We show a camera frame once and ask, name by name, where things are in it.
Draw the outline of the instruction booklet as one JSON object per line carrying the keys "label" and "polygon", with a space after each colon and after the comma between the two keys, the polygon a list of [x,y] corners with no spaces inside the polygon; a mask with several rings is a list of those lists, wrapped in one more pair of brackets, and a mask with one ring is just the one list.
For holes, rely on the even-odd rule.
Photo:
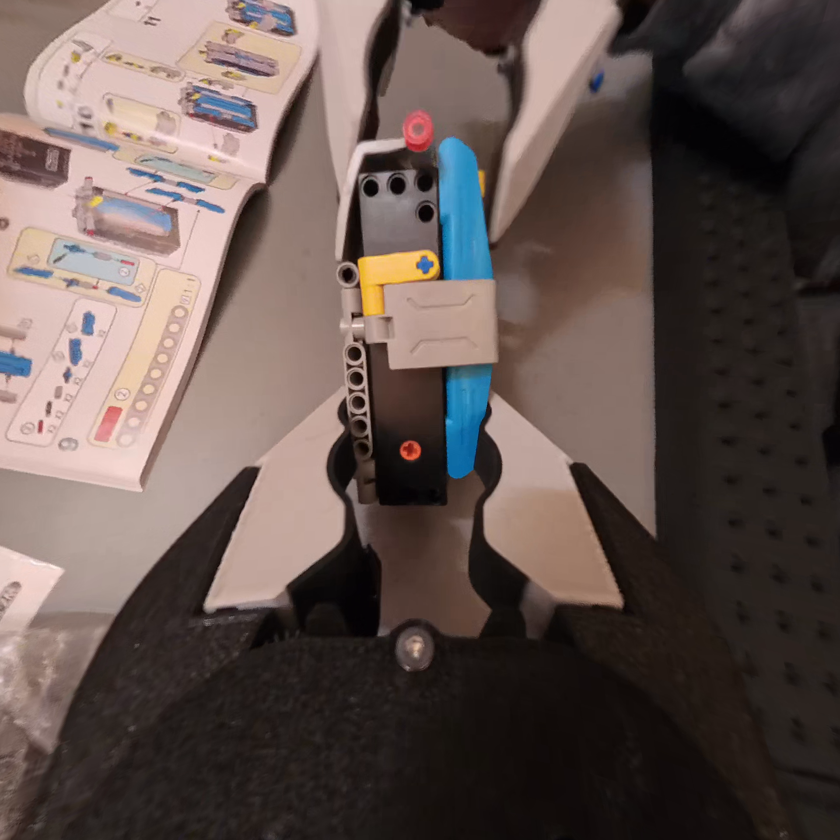
{"label": "instruction booklet", "polygon": [[315,2],[106,2],[2,114],[1,467],[142,490]]}

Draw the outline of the black perforated board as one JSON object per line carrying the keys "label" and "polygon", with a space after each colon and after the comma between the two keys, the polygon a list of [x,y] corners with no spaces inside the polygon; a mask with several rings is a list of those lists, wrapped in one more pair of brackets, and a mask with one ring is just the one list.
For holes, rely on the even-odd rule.
{"label": "black perforated board", "polygon": [[804,838],[838,838],[838,534],[781,170],[653,64],[658,536],[728,644]]}

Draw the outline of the person's right hand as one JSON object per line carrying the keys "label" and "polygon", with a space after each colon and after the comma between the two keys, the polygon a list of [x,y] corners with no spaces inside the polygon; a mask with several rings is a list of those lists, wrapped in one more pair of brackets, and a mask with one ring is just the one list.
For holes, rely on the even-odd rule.
{"label": "person's right hand", "polygon": [[519,46],[541,1],[413,2],[429,25],[442,29],[473,50],[498,56]]}

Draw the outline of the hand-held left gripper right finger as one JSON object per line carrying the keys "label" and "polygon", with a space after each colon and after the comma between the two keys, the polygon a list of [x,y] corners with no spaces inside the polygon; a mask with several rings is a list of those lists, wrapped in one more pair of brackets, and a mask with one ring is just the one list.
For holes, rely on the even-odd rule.
{"label": "hand-held left gripper right finger", "polygon": [[572,460],[498,394],[479,432],[482,486],[469,543],[469,580],[496,610],[604,607],[624,598],[572,472]]}

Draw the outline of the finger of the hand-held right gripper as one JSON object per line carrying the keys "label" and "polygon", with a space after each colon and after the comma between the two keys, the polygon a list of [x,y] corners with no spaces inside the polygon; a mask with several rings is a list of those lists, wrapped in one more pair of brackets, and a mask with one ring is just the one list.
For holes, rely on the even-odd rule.
{"label": "finger of the hand-held right gripper", "polygon": [[358,143],[379,131],[379,97],[402,27],[397,1],[318,1],[320,72],[329,149],[342,188]]}
{"label": "finger of the hand-held right gripper", "polygon": [[488,200],[497,243],[528,201],[621,23],[613,1],[541,2],[506,55],[511,120]]}

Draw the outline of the grey blue toy brick model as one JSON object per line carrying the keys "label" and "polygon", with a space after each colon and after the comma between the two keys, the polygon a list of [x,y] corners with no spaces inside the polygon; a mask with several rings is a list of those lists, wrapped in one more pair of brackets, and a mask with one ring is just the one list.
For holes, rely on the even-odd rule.
{"label": "grey blue toy brick model", "polygon": [[362,504],[442,506],[476,452],[498,361],[482,173],[423,110],[357,144],[335,228],[346,426]]}

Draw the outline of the blue sticker sheet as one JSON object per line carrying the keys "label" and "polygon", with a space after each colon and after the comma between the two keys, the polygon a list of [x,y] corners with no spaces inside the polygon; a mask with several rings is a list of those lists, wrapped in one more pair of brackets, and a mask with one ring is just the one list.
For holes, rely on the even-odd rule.
{"label": "blue sticker sheet", "polygon": [[64,570],[1,548],[1,635],[21,634],[34,620]]}

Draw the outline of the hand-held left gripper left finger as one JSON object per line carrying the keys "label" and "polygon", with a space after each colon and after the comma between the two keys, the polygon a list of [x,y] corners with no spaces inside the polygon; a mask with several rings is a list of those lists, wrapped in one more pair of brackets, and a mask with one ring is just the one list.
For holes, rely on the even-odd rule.
{"label": "hand-held left gripper left finger", "polygon": [[335,391],[256,462],[205,614],[289,605],[292,584],[350,536],[355,461],[342,450],[349,443],[344,401],[344,391]]}

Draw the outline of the clear plastic bag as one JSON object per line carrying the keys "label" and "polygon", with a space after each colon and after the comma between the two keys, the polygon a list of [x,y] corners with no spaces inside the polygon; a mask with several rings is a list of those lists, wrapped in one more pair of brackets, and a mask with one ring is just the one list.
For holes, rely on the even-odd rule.
{"label": "clear plastic bag", "polygon": [[19,633],[2,633],[2,725],[52,753],[101,631],[89,615],[55,613]]}

